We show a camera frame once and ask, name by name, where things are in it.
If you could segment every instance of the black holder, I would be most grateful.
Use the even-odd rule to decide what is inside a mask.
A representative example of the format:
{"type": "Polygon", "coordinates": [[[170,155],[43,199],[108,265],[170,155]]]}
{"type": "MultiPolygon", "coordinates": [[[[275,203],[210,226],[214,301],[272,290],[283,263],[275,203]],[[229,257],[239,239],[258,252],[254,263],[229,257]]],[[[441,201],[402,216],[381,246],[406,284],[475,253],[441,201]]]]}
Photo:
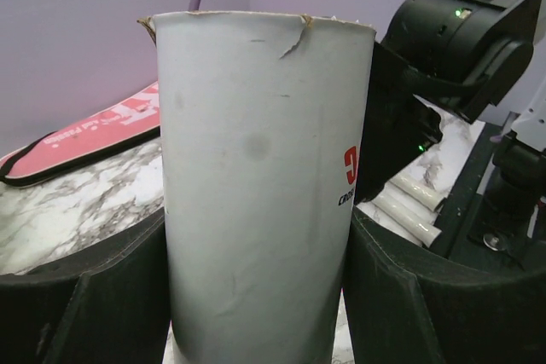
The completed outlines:
{"type": "Polygon", "coordinates": [[[0,362],[161,363],[170,322],[163,209],[96,245],[0,276],[0,362]]]}
{"type": "Polygon", "coordinates": [[[467,268],[355,208],[344,295],[357,364],[546,362],[546,267],[467,268]]]}

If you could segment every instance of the red logo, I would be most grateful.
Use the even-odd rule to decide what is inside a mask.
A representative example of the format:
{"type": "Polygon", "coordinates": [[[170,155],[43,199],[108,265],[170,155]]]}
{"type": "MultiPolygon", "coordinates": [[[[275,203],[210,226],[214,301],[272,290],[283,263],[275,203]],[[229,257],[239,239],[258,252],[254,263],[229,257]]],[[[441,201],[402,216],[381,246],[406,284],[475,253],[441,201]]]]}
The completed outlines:
{"type": "Polygon", "coordinates": [[[350,166],[347,171],[347,182],[352,185],[357,180],[358,152],[357,147],[350,147],[345,153],[345,166],[350,166]]]}

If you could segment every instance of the paper cup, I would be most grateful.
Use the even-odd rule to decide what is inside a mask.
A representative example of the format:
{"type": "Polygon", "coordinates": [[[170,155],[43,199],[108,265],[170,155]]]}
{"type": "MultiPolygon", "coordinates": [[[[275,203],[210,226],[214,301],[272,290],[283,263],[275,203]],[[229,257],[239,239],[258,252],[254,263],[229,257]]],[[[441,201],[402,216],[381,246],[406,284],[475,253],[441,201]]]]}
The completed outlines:
{"type": "Polygon", "coordinates": [[[375,31],[152,22],[178,362],[330,363],[375,31]]]}

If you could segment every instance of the lavender background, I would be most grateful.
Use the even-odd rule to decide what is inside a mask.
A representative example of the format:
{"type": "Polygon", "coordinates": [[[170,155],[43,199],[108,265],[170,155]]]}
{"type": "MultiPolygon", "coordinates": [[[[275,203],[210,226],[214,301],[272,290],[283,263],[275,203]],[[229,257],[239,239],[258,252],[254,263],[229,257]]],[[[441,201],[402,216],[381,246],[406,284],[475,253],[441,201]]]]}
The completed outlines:
{"type": "MultiPolygon", "coordinates": [[[[404,0],[203,0],[203,9],[336,15],[381,37],[404,0]]],[[[0,0],[0,155],[136,93],[156,76],[155,51],[136,19],[188,0],[0,0]]],[[[521,110],[544,78],[546,45],[497,110],[521,110]]]]}

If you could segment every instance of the stain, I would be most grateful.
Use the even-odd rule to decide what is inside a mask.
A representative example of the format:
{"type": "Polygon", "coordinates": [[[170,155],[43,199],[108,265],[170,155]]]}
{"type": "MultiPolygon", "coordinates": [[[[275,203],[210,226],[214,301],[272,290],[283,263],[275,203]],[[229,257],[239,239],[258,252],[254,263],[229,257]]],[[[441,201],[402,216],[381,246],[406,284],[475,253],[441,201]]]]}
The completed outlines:
{"type": "Polygon", "coordinates": [[[262,161],[271,151],[271,140],[260,134],[250,135],[244,142],[245,155],[254,161],[262,161]]]}
{"type": "Polygon", "coordinates": [[[237,296],[237,278],[234,274],[231,274],[231,296],[237,296]]]}
{"type": "Polygon", "coordinates": [[[317,157],[315,160],[315,187],[313,189],[311,203],[311,220],[307,231],[307,245],[309,252],[313,252],[320,237],[320,221],[322,219],[322,136],[324,134],[324,106],[321,105],[318,112],[318,142],[317,157]]]}
{"type": "Polygon", "coordinates": [[[184,109],[184,99],[182,97],[182,91],[178,91],[174,95],[174,105],[177,109],[183,110],[184,109]]]}
{"type": "Polygon", "coordinates": [[[227,165],[228,151],[224,148],[220,151],[220,159],[218,161],[218,166],[225,168],[227,165]]]}

